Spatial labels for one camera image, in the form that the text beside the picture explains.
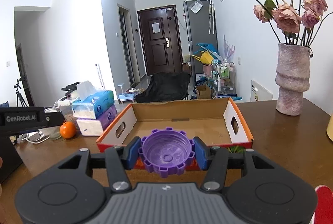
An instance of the ceramic vase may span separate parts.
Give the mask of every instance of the ceramic vase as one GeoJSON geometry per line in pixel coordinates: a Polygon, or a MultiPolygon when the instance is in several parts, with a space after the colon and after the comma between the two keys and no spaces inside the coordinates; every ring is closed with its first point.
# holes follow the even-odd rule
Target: ceramic vase
{"type": "Polygon", "coordinates": [[[276,109],[297,116],[302,112],[303,92],[310,87],[309,48],[279,44],[275,82],[280,86],[276,109]]]}

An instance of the dried rose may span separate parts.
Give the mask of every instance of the dried rose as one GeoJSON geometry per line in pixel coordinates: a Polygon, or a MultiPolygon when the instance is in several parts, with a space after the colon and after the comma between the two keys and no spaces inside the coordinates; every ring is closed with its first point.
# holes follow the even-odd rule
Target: dried rose
{"type": "Polygon", "coordinates": [[[317,16],[322,16],[327,11],[326,0],[303,0],[305,10],[313,11],[317,16]]]}
{"type": "Polygon", "coordinates": [[[254,10],[255,16],[257,16],[259,21],[261,21],[262,23],[269,22],[269,19],[265,17],[265,11],[266,10],[261,5],[255,5],[253,7],[253,10],[254,10]]]}
{"type": "Polygon", "coordinates": [[[311,10],[307,10],[302,16],[302,24],[308,29],[312,29],[318,22],[319,17],[311,10]]]}
{"type": "Polygon", "coordinates": [[[299,25],[302,18],[296,13],[295,9],[287,4],[284,0],[284,5],[279,4],[277,10],[272,10],[272,15],[276,21],[277,27],[285,32],[299,33],[299,25]]]}

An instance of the wooden table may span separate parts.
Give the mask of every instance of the wooden table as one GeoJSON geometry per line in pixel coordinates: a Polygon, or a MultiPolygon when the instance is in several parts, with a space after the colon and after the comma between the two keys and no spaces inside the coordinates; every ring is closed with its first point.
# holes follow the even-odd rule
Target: wooden table
{"type": "MultiPolygon", "coordinates": [[[[326,135],[329,115],[308,100],[304,100],[300,116],[291,117],[275,110],[276,101],[239,104],[239,108],[254,136],[253,148],[295,173],[313,187],[325,184],[333,189],[333,143],[326,135]]],[[[25,182],[79,148],[97,153],[96,138],[79,136],[72,140],[46,141],[40,145],[21,144],[17,147],[24,164],[2,185],[3,203],[8,224],[22,223],[14,206],[16,191],[25,182]]],[[[186,172],[183,176],[161,179],[145,170],[128,171],[131,182],[197,182],[205,172],[186,172]]],[[[239,171],[227,174],[226,184],[240,176],[239,171]]],[[[107,186],[105,170],[94,170],[94,176],[107,186]]]]}

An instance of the black cloth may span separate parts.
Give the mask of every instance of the black cloth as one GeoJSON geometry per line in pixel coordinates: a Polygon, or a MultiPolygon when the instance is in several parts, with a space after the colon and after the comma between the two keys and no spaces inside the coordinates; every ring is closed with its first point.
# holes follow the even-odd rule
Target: black cloth
{"type": "Polygon", "coordinates": [[[153,74],[146,91],[135,96],[138,103],[183,100],[188,96],[187,72],[153,74]]]}

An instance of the tripod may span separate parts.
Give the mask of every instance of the tripod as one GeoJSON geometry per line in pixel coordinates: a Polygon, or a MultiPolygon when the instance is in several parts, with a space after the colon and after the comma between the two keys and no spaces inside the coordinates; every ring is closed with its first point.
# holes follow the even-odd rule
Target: tripod
{"type": "Polygon", "coordinates": [[[16,106],[18,107],[19,106],[19,100],[20,100],[20,103],[21,103],[21,106],[23,107],[28,107],[28,105],[26,104],[25,100],[23,99],[23,96],[22,94],[20,93],[19,89],[20,90],[22,89],[20,86],[19,86],[19,83],[17,82],[17,84],[14,86],[14,88],[16,89],[16,106]]]}

